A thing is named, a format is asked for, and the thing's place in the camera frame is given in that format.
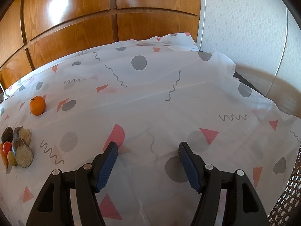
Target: red tomato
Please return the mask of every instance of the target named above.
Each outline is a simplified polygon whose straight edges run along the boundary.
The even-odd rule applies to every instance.
[[[3,152],[4,154],[7,156],[7,154],[11,151],[11,147],[12,147],[12,144],[11,142],[9,141],[6,141],[4,144],[3,144]]]

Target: screw head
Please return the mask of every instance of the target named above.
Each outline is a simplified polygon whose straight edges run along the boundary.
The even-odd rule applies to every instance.
[[[55,169],[52,171],[52,175],[58,175],[60,173],[60,170]]]
[[[243,175],[244,175],[243,170],[237,170],[236,173],[237,173],[237,175],[239,175],[239,176],[243,176]]]
[[[205,165],[205,168],[206,168],[207,170],[212,170],[212,169],[213,169],[213,165],[211,165],[211,164],[206,164],[206,165]]]
[[[91,169],[92,165],[90,163],[84,164],[84,169],[89,170]]]

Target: orange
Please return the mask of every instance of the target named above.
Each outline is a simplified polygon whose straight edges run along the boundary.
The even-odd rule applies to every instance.
[[[30,111],[32,114],[38,116],[45,112],[46,109],[46,103],[43,97],[36,96],[33,99],[30,100]]]

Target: white wall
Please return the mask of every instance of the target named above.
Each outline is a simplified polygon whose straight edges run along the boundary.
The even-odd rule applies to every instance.
[[[224,53],[238,73],[262,94],[268,92],[286,40],[287,10],[281,0],[206,0],[200,31],[202,51]]]
[[[287,43],[283,60],[270,92],[267,94],[279,109],[301,118],[301,31],[288,13]]]

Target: white tablecloth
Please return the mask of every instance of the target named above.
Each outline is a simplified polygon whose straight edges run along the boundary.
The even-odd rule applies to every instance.
[[[301,122],[234,72],[225,55],[198,52],[189,33],[116,42],[31,72],[0,105],[0,130],[30,129],[34,154],[27,169],[0,165],[0,208],[25,225],[52,170],[76,170],[115,141],[119,156],[96,195],[106,224],[190,225],[200,195],[178,158],[186,141],[219,170],[244,170],[269,213],[294,167]],[[29,110],[37,95],[47,104],[38,117]],[[223,191],[216,225],[224,202]]]

